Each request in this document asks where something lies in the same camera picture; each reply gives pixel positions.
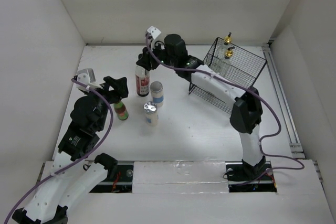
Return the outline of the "black-capped dark sauce bottle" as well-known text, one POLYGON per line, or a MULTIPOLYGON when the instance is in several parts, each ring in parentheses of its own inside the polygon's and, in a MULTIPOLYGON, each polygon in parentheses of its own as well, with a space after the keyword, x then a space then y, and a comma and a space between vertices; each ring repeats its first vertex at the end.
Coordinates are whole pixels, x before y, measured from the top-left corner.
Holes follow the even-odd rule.
POLYGON ((136 65, 135 68, 136 92, 138 96, 145 97, 150 92, 150 72, 136 65))

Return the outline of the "green-label brown sauce bottle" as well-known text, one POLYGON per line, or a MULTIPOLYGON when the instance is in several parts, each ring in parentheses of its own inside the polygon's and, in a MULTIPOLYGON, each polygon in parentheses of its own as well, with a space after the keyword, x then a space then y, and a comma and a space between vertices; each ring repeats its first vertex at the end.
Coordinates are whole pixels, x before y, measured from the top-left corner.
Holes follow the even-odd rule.
POLYGON ((119 120, 124 121, 128 119, 129 114, 125 107, 125 104, 122 101, 114 103, 113 108, 119 120))

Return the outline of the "gold-capped oil dispenser bottle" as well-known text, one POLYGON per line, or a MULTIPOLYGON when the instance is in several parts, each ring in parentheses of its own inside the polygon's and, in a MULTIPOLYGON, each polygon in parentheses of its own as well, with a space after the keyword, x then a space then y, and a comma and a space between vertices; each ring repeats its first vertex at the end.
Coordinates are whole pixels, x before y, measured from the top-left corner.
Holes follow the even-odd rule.
POLYGON ((230 67, 231 67, 231 57, 233 56, 234 54, 234 49, 235 47, 231 46, 231 47, 227 47, 227 48, 224 48, 224 47, 221 47, 220 50, 219 50, 219 59, 220 59, 220 72, 219 74, 224 77, 230 67))

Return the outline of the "clear square glass bottle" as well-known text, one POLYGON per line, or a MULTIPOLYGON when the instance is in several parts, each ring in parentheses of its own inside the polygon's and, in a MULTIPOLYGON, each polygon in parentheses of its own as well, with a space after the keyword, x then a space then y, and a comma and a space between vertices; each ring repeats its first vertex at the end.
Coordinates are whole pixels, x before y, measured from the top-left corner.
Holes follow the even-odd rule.
POLYGON ((230 59, 233 56, 233 49, 234 47, 230 46, 232 42, 232 34, 231 32, 228 33, 227 36, 224 37, 223 43, 218 48, 218 58, 221 62, 230 64, 230 59))

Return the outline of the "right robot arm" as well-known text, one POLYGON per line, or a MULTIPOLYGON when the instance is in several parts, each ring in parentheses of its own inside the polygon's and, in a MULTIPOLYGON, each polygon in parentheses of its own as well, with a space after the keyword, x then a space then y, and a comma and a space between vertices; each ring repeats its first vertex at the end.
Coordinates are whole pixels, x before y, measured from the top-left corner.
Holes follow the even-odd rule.
POLYGON ((146 47, 136 64, 147 71, 159 65, 172 69, 180 78, 224 101, 231 110, 230 124, 240 136, 243 173, 250 179, 260 176, 266 158, 260 150, 262 106, 258 90, 240 87, 223 79, 202 60, 189 55, 184 40, 178 34, 167 35, 163 46, 152 46, 158 36, 159 33, 152 30, 146 32, 146 47))

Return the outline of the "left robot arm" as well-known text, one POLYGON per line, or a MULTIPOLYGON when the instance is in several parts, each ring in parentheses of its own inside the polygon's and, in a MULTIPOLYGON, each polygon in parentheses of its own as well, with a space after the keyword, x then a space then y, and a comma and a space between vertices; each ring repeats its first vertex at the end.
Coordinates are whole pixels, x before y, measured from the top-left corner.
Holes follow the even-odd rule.
POLYGON ((58 145, 49 175, 20 199, 7 215, 5 222, 67 223, 68 215, 103 180, 117 175, 118 161, 106 153, 99 154, 87 170, 74 181, 86 158, 107 138, 112 124, 103 131, 106 119, 113 118, 111 105, 127 98, 127 79, 104 77, 101 85, 85 74, 77 74, 72 82, 84 93, 74 105, 68 126, 58 145))

